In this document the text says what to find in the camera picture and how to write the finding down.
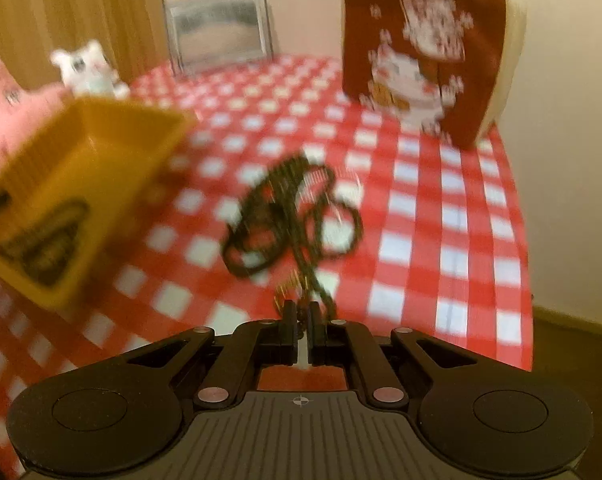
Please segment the framed sand picture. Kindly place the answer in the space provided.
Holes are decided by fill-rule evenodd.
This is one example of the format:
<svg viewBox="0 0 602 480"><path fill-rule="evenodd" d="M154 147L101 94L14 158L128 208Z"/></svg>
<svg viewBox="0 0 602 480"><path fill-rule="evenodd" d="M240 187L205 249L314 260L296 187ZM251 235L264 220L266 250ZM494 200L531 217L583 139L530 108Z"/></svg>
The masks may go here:
<svg viewBox="0 0 602 480"><path fill-rule="evenodd" d="M267 0L183 0L164 7L173 73L194 76L273 56Z"/></svg>

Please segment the yellow plastic tray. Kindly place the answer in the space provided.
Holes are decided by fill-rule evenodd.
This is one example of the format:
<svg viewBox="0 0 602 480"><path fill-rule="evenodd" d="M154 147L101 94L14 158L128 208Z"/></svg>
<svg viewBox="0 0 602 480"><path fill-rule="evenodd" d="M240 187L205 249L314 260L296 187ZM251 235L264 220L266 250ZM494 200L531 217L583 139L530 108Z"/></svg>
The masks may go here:
<svg viewBox="0 0 602 480"><path fill-rule="evenodd" d="M0 171L0 281L45 310L70 302L196 118L80 98Z"/></svg>

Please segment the pink starfish plush toy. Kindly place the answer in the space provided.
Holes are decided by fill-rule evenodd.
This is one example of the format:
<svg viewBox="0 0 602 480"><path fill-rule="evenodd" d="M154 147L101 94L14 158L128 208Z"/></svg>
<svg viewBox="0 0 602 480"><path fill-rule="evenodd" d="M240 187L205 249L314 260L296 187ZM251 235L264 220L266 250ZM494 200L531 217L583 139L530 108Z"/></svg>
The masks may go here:
<svg viewBox="0 0 602 480"><path fill-rule="evenodd" d="M38 90L21 88L0 59L0 170L71 98L60 82Z"/></svg>

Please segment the brown lucky cat cushion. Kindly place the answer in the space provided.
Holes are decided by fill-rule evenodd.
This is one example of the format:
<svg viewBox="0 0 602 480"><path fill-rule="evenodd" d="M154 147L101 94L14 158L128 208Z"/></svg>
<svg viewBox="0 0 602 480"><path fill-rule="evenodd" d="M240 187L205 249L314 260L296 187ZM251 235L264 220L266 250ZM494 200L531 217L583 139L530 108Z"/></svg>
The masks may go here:
<svg viewBox="0 0 602 480"><path fill-rule="evenodd" d="M470 150L498 122L522 51L514 0L343 0L342 91Z"/></svg>

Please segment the wooden door panel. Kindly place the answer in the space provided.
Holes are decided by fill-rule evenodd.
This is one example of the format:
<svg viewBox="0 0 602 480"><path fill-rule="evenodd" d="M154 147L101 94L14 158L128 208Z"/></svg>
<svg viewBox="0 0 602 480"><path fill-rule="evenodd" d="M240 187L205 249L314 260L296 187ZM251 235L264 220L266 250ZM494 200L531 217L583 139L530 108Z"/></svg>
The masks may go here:
<svg viewBox="0 0 602 480"><path fill-rule="evenodd" d="M0 0L0 59L24 88L59 80L51 53L92 39L133 81L169 57L163 0Z"/></svg>

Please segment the white bunny plush toy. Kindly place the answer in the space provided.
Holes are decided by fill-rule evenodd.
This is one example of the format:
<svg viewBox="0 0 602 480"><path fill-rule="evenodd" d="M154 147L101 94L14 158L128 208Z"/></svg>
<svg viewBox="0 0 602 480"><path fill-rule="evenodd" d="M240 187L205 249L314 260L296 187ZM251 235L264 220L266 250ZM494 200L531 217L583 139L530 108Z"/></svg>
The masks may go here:
<svg viewBox="0 0 602 480"><path fill-rule="evenodd" d="M72 52L54 50L50 61L59 69L62 83L74 96L110 96L117 100L130 96L129 86L120 79L96 39L88 40L85 46Z"/></svg>

